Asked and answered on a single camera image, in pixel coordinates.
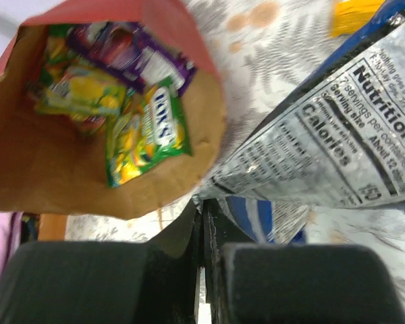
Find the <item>yellow snack bag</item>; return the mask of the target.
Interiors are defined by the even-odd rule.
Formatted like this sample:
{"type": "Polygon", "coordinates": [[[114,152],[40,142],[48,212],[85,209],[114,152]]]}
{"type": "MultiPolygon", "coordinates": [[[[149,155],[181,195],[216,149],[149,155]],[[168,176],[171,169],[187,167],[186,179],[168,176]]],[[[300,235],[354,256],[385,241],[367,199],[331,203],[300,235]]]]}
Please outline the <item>yellow snack bag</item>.
{"type": "Polygon", "coordinates": [[[374,16],[384,0],[334,1],[331,10],[330,37],[354,34],[374,16]]]}

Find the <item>blue silver chips bag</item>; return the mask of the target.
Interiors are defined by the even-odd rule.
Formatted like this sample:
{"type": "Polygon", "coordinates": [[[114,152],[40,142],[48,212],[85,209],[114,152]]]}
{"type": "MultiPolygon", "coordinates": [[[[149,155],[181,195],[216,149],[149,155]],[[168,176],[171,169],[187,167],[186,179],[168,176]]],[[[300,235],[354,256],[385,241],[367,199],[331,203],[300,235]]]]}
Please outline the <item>blue silver chips bag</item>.
{"type": "Polygon", "coordinates": [[[384,2],[194,198],[276,243],[302,230],[312,206],[405,209],[405,1],[384,2]]]}

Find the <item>purple candy bag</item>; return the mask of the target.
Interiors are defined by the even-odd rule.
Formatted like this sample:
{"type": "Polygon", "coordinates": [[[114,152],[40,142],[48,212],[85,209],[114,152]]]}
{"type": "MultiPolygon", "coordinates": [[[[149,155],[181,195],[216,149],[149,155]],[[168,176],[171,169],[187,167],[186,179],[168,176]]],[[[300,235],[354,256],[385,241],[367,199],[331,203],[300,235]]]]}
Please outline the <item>purple candy bag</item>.
{"type": "Polygon", "coordinates": [[[66,43],[138,92],[169,76],[182,95],[196,73],[192,61],[182,53],[171,53],[136,22],[79,24],[68,34],[66,43]]]}

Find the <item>yellow green candy bag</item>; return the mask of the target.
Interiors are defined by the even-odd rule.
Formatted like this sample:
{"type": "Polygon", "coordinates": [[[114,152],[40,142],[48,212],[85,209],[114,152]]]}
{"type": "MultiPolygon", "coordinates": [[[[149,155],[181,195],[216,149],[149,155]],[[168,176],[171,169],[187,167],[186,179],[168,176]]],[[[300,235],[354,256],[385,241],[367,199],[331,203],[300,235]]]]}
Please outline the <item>yellow green candy bag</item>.
{"type": "Polygon", "coordinates": [[[65,117],[83,134],[98,132],[108,117],[120,115],[133,94],[117,78],[83,65],[44,67],[30,87],[37,113],[65,117]]]}

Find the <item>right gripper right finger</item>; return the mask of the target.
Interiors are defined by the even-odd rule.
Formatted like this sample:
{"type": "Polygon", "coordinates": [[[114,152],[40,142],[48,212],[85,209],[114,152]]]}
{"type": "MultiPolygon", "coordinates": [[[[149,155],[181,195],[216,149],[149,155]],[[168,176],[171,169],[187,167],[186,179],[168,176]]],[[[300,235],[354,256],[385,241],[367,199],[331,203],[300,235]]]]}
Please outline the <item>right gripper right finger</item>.
{"type": "Polygon", "coordinates": [[[215,200],[202,219],[213,323],[405,323],[394,281],[371,249],[259,244],[215,200]]]}

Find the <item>red paper bag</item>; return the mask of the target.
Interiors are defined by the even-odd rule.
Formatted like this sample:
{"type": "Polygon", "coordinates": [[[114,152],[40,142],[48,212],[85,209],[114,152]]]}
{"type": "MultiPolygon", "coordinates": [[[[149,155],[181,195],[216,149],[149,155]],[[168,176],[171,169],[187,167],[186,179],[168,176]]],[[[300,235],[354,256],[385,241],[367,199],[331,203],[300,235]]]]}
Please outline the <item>red paper bag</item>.
{"type": "Polygon", "coordinates": [[[0,1],[0,211],[96,214],[132,219],[188,194],[214,164],[225,130],[220,77],[181,1],[0,1]],[[105,140],[86,141],[56,117],[37,115],[23,89],[45,26],[138,21],[198,70],[182,97],[191,155],[169,158],[108,188],[105,140]]]}

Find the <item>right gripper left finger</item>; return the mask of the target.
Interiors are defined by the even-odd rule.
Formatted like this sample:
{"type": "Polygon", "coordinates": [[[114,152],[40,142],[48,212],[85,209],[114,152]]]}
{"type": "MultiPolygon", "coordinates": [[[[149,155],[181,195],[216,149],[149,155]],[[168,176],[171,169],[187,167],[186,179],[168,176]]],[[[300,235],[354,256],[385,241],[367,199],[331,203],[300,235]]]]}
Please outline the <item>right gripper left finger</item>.
{"type": "Polygon", "coordinates": [[[30,242],[0,277],[0,323],[195,323],[201,216],[145,243],[30,242]]]}

